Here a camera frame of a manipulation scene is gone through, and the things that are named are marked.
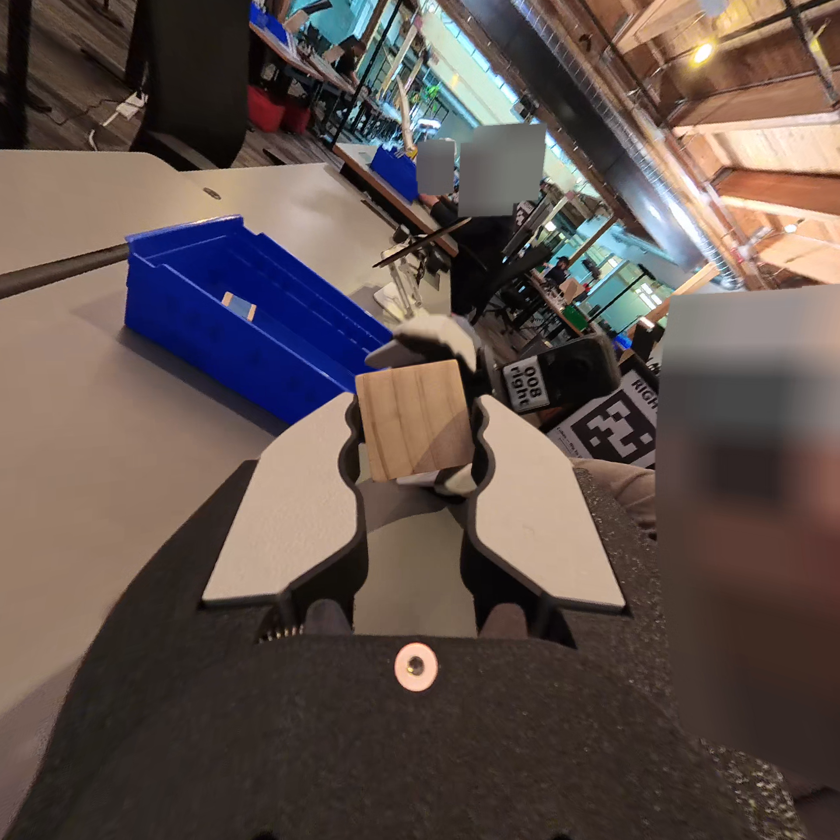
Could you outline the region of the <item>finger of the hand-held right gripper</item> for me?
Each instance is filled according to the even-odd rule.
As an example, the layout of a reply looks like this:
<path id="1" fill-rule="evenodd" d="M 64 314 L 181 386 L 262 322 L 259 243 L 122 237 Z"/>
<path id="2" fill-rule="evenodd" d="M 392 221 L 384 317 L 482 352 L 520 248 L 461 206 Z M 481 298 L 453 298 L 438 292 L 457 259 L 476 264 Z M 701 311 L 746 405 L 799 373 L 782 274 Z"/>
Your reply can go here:
<path id="1" fill-rule="evenodd" d="M 401 322 L 392 338 L 369 353 L 364 362 L 374 371 L 440 361 L 456 361 L 462 373 L 478 371 L 478 333 L 465 318 L 431 314 Z"/>
<path id="2" fill-rule="evenodd" d="M 440 497 L 469 497 L 477 487 L 472 463 L 403 476 L 397 478 L 396 484 L 426 489 Z"/>

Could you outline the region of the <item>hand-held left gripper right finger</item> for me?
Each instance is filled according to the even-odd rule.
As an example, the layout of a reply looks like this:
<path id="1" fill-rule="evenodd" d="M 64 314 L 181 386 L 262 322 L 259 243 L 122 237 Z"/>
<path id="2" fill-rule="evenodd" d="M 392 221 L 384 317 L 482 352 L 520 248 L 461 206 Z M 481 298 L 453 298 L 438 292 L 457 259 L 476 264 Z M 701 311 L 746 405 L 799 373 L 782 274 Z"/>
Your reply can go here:
<path id="1" fill-rule="evenodd" d="M 569 459 L 496 398 L 472 409 L 476 489 L 465 505 L 461 579 L 476 629 L 516 606 L 536 638 L 571 638 L 564 611 L 620 615 L 626 598 Z"/>

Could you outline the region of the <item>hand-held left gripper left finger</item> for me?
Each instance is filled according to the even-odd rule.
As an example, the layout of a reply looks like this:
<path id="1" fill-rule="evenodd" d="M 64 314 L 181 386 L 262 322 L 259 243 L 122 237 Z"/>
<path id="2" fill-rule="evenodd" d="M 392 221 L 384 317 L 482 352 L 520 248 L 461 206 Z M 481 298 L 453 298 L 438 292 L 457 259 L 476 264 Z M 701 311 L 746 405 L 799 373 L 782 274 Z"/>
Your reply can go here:
<path id="1" fill-rule="evenodd" d="M 333 602 L 353 627 L 366 580 L 361 413 L 341 393 L 289 426 L 259 456 L 206 583 L 206 608 L 267 606 L 281 632 Z"/>

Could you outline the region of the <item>blue plastic bin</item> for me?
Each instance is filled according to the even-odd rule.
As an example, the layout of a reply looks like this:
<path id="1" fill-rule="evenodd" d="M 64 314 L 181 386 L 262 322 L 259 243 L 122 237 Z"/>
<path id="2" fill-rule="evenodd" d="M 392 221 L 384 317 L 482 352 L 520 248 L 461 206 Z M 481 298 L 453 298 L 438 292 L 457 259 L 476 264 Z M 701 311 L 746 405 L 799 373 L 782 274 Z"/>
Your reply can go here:
<path id="1" fill-rule="evenodd" d="M 287 424 L 371 372 L 392 331 L 241 216 L 126 237 L 126 327 Z M 222 304 L 255 303 L 253 322 Z"/>
<path id="2" fill-rule="evenodd" d="M 394 151 L 379 145 L 374 148 L 370 169 L 378 175 L 406 203 L 414 203 L 419 195 L 417 168 L 414 160 L 404 151 Z"/>
<path id="3" fill-rule="evenodd" d="M 260 2 L 251 2 L 249 10 L 249 23 L 258 30 L 270 34 L 283 46 L 290 46 L 290 36 L 284 25 L 277 17 L 266 10 Z"/>

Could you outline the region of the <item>dark flat panel on stand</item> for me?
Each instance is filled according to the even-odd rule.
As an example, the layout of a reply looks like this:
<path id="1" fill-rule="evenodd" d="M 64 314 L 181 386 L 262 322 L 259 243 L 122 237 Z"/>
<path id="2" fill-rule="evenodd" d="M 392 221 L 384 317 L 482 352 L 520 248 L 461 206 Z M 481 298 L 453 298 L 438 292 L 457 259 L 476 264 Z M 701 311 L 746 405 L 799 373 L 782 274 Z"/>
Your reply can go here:
<path id="1" fill-rule="evenodd" d="M 466 225 L 468 225 L 472 221 L 472 217 L 465 217 L 459 219 L 458 222 L 452 224 L 447 227 L 440 228 L 439 230 L 435 231 L 432 234 L 427 234 L 426 236 L 418 238 L 416 241 L 412 242 L 410 245 L 406 247 L 398 249 L 396 252 L 384 257 L 377 263 L 374 263 L 372 268 L 378 269 L 386 266 L 390 266 L 400 259 L 403 259 L 406 256 L 414 254 L 418 251 L 424 250 L 427 246 L 435 245 L 438 241 L 445 239 L 446 237 L 453 234 L 456 230 L 459 230 Z"/>

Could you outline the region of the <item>black office chair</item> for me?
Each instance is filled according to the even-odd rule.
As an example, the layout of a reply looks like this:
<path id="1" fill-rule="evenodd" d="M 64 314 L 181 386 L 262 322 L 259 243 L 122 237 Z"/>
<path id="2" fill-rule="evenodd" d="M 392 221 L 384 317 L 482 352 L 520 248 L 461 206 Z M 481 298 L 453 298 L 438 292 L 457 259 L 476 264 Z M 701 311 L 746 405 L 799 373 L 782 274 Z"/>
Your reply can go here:
<path id="1" fill-rule="evenodd" d="M 179 172 L 227 169 L 248 127 L 248 1 L 141 2 L 148 97 L 129 150 Z"/>
<path id="2" fill-rule="evenodd" d="M 490 300 L 499 290 L 531 270 L 545 264 L 552 256 L 553 249 L 547 245 L 536 245 L 516 259 L 507 260 L 499 272 L 477 293 L 475 310 L 469 323 L 474 326 L 483 315 Z"/>

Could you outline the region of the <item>wooden-edged work table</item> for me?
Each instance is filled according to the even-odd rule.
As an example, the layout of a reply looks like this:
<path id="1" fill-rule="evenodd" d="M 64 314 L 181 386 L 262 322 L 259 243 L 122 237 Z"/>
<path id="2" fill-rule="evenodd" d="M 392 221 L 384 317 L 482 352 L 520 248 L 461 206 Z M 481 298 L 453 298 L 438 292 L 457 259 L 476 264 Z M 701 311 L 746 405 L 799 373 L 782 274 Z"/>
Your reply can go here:
<path id="1" fill-rule="evenodd" d="M 340 159 L 341 175 L 362 194 L 374 210 L 381 212 L 385 219 L 394 225 L 403 225 L 408 232 L 416 235 L 429 235 L 458 222 L 457 217 L 439 224 L 420 200 L 414 203 L 406 201 L 378 175 L 371 172 L 370 163 L 377 144 L 337 143 L 332 151 Z"/>

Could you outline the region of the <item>white power strip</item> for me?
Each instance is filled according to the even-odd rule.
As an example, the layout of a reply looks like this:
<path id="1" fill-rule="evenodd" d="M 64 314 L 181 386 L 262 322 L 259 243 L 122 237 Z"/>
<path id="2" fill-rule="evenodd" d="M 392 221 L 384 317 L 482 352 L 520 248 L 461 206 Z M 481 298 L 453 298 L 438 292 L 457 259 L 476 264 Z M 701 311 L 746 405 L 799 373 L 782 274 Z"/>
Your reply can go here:
<path id="1" fill-rule="evenodd" d="M 147 94 L 141 91 L 132 92 L 125 100 L 120 102 L 113 113 L 101 124 L 101 127 L 109 126 L 117 117 L 130 121 L 138 111 L 144 109 L 147 101 Z"/>

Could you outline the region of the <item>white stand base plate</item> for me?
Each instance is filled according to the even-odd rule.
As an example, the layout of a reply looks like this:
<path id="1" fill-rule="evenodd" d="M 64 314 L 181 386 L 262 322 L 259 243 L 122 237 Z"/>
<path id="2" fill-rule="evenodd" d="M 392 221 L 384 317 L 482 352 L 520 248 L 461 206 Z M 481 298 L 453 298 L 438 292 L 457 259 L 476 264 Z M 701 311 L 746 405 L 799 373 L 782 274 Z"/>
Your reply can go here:
<path id="1" fill-rule="evenodd" d="M 387 268 L 391 280 L 373 292 L 375 303 L 398 322 L 426 315 L 415 268 L 404 259 Z"/>

